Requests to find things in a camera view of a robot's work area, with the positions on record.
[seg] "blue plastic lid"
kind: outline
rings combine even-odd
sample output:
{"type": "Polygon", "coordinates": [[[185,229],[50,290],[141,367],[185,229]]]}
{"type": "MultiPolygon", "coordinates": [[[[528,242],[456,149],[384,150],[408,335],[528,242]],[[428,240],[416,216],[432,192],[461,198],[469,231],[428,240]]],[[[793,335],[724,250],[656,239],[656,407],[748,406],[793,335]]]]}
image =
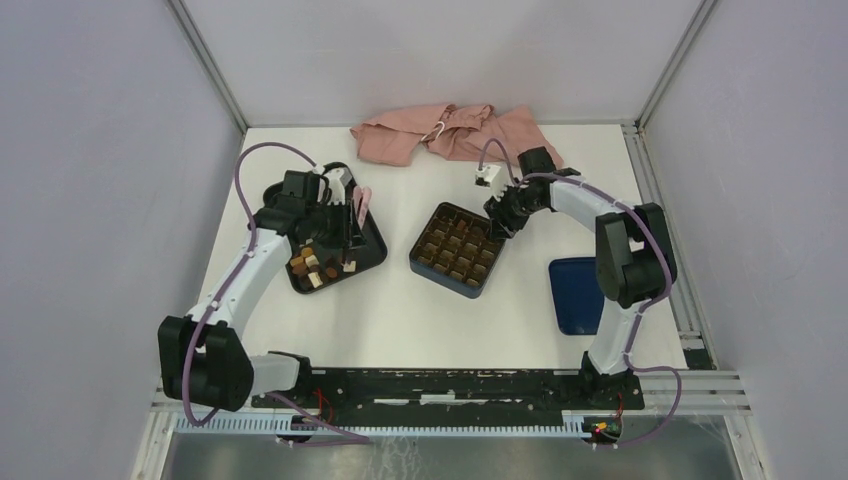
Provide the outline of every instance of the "blue plastic lid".
{"type": "Polygon", "coordinates": [[[566,335],[595,335],[604,294],[595,277],[595,257],[563,258],[548,267],[557,325],[566,335]]]}

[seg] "metal frame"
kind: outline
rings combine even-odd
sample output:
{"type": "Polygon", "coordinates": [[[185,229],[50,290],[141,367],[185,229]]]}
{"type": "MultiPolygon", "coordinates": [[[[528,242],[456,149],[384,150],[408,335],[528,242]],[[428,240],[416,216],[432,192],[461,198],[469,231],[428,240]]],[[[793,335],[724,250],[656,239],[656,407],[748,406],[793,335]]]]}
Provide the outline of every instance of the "metal frame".
{"type": "MultiPolygon", "coordinates": [[[[633,173],[636,176],[636,185],[639,187],[642,200],[667,205],[663,199],[660,182],[657,179],[648,150],[645,148],[642,132],[635,126],[627,125],[622,126],[621,131],[627,145],[627,153],[630,155],[630,162],[633,164],[633,173]]],[[[681,266],[678,269],[677,282],[669,298],[674,320],[677,323],[677,330],[680,332],[681,342],[684,348],[706,348],[710,359],[718,366],[709,326],[703,320],[703,308],[692,286],[686,255],[681,248],[679,236],[674,228],[673,212],[666,208],[665,214],[668,217],[672,247],[681,266]]]]}
{"type": "Polygon", "coordinates": [[[701,4],[698,5],[698,9],[689,21],[689,25],[686,26],[686,30],[684,30],[683,36],[677,43],[674,53],[671,54],[671,58],[666,64],[665,69],[663,69],[662,74],[660,74],[657,84],[654,86],[653,91],[651,91],[651,94],[648,96],[648,100],[645,102],[645,106],[642,107],[642,111],[639,113],[639,118],[636,120],[636,125],[638,127],[645,128],[645,125],[647,125],[650,121],[651,115],[653,115],[654,110],[656,110],[657,104],[663,94],[665,94],[669,83],[671,83],[674,75],[677,74],[677,71],[680,69],[680,65],[686,57],[686,54],[689,53],[689,48],[692,46],[695,38],[698,37],[698,34],[701,33],[701,28],[704,24],[706,24],[719,1],[720,0],[701,0],[701,4]]]}
{"type": "MultiPolygon", "coordinates": [[[[739,375],[724,371],[683,371],[683,395],[677,415],[724,416],[731,436],[733,451],[744,480],[767,478],[752,434],[751,408],[739,375]]],[[[668,411],[675,396],[676,382],[668,373],[641,375],[646,408],[625,411],[626,416],[661,416],[668,411]]],[[[438,436],[438,437],[581,437],[579,425],[586,416],[610,416],[615,412],[603,410],[563,411],[563,426],[557,427],[492,427],[472,428],[375,428],[361,427],[353,431],[369,436],[438,436]]],[[[166,397],[161,388],[148,415],[141,448],[132,471],[133,479],[159,479],[171,440],[179,434],[271,435],[303,434],[291,427],[296,412],[289,409],[258,409],[246,405],[237,413],[221,412],[219,421],[207,427],[191,427],[184,419],[182,404],[166,397]]]]}
{"type": "Polygon", "coordinates": [[[176,19],[177,24],[183,31],[186,40],[188,40],[189,46],[191,46],[194,55],[203,67],[203,71],[206,72],[209,82],[221,98],[224,108],[226,108],[227,112],[230,114],[230,119],[242,135],[244,135],[247,133],[247,120],[245,119],[238,102],[236,102],[233,92],[227,85],[226,80],[224,80],[224,75],[221,74],[218,64],[215,63],[215,59],[209,52],[209,47],[206,45],[206,42],[203,41],[203,37],[200,35],[200,31],[197,29],[197,24],[194,23],[194,19],[191,18],[188,8],[186,8],[183,0],[165,0],[165,3],[168,5],[171,13],[173,13],[174,19],[176,19]]]}
{"type": "MultiPolygon", "coordinates": [[[[719,0],[702,0],[692,20],[686,28],[674,53],[669,59],[656,86],[647,99],[638,119],[632,125],[623,125],[622,133],[627,145],[636,175],[637,184],[642,198],[647,201],[662,203],[662,188],[657,180],[650,157],[645,148],[642,129],[650,120],[657,104],[668,88],[669,83],[678,71],[683,59],[700,33],[704,23],[713,12],[719,0]]],[[[217,64],[200,32],[189,14],[183,0],[166,0],[174,16],[183,29],[195,55],[207,73],[213,87],[218,92],[224,105],[230,113],[234,124],[246,132],[248,123],[241,112],[232,92],[227,86],[217,64]]],[[[713,345],[710,340],[707,324],[704,321],[703,310],[698,302],[686,268],[685,255],[681,251],[678,236],[673,229],[673,219],[670,212],[669,223],[672,225],[671,239],[678,252],[681,263],[681,274],[677,286],[672,292],[671,306],[674,311],[678,330],[681,333],[681,343],[684,348],[706,348],[713,362],[716,362],[713,345]]],[[[677,415],[721,415],[731,437],[733,453],[739,464],[744,480],[764,480],[769,476],[760,461],[757,450],[757,435],[751,409],[742,383],[736,372],[732,371],[682,371],[683,396],[677,415]]],[[[626,411],[626,416],[657,416],[667,412],[675,396],[676,382],[670,374],[656,373],[640,376],[646,408],[640,411],[626,411]]],[[[495,427],[488,429],[468,428],[428,428],[428,429],[399,429],[362,427],[360,431],[370,436],[556,436],[573,437],[580,435],[575,431],[575,425],[582,422],[585,416],[608,416],[612,411],[586,410],[563,411],[563,426],[533,428],[533,427],[495,427]]],[[[175,433],[218,433],[218,434],[298,434],[302,430],[293,430],[291,418],[295,415],[288,409],[256,409],[249,405],[237,413],[222,413],[220,421],[209,427],[194,428],[185,421],[181,403],[169,399],[157,390],[153,400],[147,425],[141,442],[135,466],[132,471],[133,479],[159,479],[165,468],[166,458],[175,433]]]]}

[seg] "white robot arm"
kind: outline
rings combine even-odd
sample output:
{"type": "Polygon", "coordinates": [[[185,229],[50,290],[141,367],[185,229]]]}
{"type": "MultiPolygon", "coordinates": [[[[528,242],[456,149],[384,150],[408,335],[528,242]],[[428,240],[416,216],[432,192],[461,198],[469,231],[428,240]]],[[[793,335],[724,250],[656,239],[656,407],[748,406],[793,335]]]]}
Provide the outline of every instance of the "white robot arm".
{"type": "Polygon", "coordinates": [[[323,174],[286,172],[263,195],[245,244],[215,287],[183,317],[159,327],[164,393],[236,411],[252,395],[295,386],[305,359],[281,352],[248,357],[241,344],[247,320],[297,244],[316,242],[348,252],[364,246],[344,167],[323,174]]]}
{"type": "MultiPolygon", "coordinates": [[[[499,166],[481,166],[476,184],[492,189],[485,210],[494,238],[511,238],[529,216],[543,208],[564,213],[595,233],[598,283],[605,295],[603,313],[594,342],[584,356],[583,369],[593,377],[626,373],[624,353],[639,308],[665,289],[659,260],[650,248],[631,251],[630,241],[644,241],[643,232],[613,199],[584,185],[579,172],[556,171],[543,147],[519,155],[524,179],[520,184],[499,166]]],[[[677,269],[662,208],[656,204],[632,207],[648,226],[663,252],[672,281],[677,269]]]]}

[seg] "white cable carrier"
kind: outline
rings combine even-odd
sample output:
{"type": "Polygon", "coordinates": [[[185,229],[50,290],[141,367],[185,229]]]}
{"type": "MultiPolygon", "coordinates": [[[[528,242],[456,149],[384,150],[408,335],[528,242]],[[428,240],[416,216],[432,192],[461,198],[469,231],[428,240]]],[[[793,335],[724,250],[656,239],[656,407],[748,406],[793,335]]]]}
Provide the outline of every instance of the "white cable carrier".
{"type": "MultiPolygon", "coordinates": [[[[292,413],[220,412],[202,427],[192,426],[180,417],[174,426],[176,433],[213,433],[243,435],[337,435],[304,423],[293,424],[292,413]]],[[[582,431],[583,417],[563,415],[561,426],[494,426],[494,427],[341,427],[351,433],[368,437],[556,437],[588,438],[582,431]]]]}

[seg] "pink cloth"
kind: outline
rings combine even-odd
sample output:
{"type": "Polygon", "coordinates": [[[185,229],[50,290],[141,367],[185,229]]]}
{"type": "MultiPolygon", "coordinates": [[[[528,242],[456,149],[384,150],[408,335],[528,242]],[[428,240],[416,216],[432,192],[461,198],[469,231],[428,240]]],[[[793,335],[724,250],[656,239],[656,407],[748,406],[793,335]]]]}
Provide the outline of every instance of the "pink cloth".
{"type": "MultiPolygon", "coordinates": [[[[535,147],[547,148],[557,167],[563,164],[526,105],[499,117],[491,105],[457,108],[445,103],[402,108],[366,120],[350,133],[356,138],[359,158],[395,166],[412,163],[410,155],[419,143],[448,160],[476,162],[483,144],[492,137],[504,143],[513,164],[518,163],[519,153],[535,147]],[[439,122],[444,122],[444,129],[439,122]]],[[[504,160],[495,145],[489,146],[486,154],[487,161],[504,160]]]]}

